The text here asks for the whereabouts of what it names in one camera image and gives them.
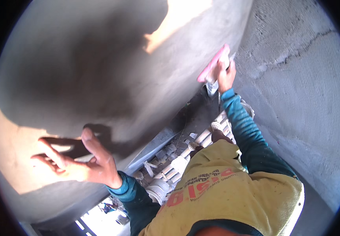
bucket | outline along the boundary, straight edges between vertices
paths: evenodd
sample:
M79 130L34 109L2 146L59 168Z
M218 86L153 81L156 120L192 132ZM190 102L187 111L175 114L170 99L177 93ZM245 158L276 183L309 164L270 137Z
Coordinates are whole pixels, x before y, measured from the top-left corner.
M159 205L162 205L166 194L169 192L169 188L170 187L166 181L162 179L155 179L148 187L146 187L145 190L153 202L157 202Z

crack in wall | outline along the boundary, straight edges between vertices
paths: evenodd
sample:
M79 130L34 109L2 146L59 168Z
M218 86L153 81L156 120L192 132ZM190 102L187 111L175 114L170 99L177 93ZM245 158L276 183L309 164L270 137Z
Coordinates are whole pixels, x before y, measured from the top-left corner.
M318 32L308 43L303 44L304 46L301 46L301 48L295 49L294 51L296 53L290 53L287 57L284 58L284 60L277 62L276 65L285 65L288 63L288 60L294 58L294 57L301 57L302 53L305 53L309 50L310 46L318 39L321 37L324 37L326 35L329 35L331 33L337 32L336 30L331 30L329 29L328 31L325 32Z
M309 42L302 44L302 46L300 48L292 50L292 52L289 53L288 55L284 55L283 57L279 56L278 59L275 60L275 62L273 62L273 63L262 63L262 64L260 64L257 67L257 69L259 71L258 71L258 76L256 76L255 79L261 79L261 77L264 75L264 73L267 70L279 69L283 65L287 64L291 59L293 59L295 57L301 57L305 52L307 52L309 50L311 45L318 38L324 37L324 36L329 35L331 33L337 33L337 31L329 29L328 31L325 31L325 32L318 32L311 40L309 40Z

cement wall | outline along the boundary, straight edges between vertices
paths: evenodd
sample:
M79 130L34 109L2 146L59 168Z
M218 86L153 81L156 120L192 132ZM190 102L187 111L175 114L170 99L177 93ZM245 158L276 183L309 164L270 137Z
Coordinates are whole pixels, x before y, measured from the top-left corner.
M340 36L312 0L257 0L236 56L236 92L269 146L337 211Z

left hand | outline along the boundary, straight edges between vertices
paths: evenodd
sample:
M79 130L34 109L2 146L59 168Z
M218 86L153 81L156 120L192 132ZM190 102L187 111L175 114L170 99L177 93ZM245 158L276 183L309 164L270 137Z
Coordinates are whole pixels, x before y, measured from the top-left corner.
M115 160L99 142L91 129L84 128L81 139L86 149L94 157L87 163L76 162L56 151L45 139L39 139L39 146L54 163L41 155L31 157L31 163L44 175L55 175L58 181L90 181L103 183L111 188L120 188L122 179L117 172Z

rough concrete surface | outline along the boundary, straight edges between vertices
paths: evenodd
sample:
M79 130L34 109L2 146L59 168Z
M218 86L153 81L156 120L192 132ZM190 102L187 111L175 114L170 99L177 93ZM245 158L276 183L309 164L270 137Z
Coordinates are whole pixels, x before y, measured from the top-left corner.
M219 48L238 49L251 5L31 2L0 57L0 187L18 220L73 220L107 193L35 175L29 158L40 153L39 137L74 146L75 158L87 154L81 141L64 138L93 124L123 169L200 89L196 77Z
M237 93L269 146L340 206L340 36L311 0L258 0L236 55Z

